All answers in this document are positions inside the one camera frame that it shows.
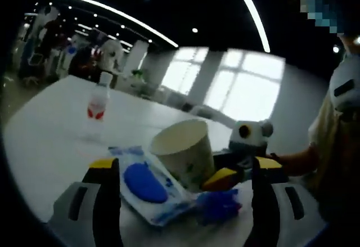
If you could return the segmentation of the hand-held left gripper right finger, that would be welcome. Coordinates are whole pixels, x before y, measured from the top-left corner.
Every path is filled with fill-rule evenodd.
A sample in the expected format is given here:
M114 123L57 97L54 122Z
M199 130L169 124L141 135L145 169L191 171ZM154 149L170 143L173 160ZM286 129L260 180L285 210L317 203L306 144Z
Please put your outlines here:
M252 158L253 228L245 246L311 246L327 227L317 200L280 168L262 168Z

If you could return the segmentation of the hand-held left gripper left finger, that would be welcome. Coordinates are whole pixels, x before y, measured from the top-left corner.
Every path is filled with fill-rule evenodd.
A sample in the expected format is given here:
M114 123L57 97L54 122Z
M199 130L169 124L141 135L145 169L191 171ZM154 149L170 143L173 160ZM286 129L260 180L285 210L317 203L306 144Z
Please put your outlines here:
M66 246L123 246L119 161L94 161L54 202L48 227Z

